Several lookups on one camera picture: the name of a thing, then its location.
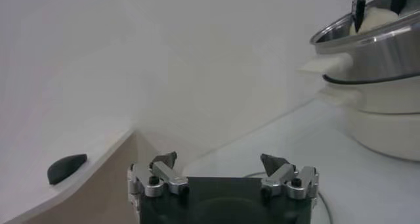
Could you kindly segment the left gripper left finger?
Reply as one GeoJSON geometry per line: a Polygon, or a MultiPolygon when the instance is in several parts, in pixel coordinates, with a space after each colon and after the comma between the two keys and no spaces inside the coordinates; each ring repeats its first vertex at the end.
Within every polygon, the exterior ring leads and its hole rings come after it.
{"type": "Polygon", "coordinates": [[[136,164],[131,164],[127,170],[128,195],[130,197],[144,193],[147,197],[156,198],[163,194],[165,185],[171,194],[185,196],[190,192],[188,178],[177,173],[173,168],[177,160],[177,153],[157,155],[149,164],[151,176],[143,183],[138,175],[136,164]]]}

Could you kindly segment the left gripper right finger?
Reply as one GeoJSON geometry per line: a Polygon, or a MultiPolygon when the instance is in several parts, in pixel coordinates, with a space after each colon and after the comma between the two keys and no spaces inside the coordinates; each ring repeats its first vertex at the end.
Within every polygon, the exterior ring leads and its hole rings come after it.
{"type": "Polygon", "coordinates": [[[318,196],[319,173],[315,167],[302,169],[285,158],[261,154],[266,177],[261,179],[261,195],[264,200],[285,194],[293,200],[315,199],[318,196]]]}

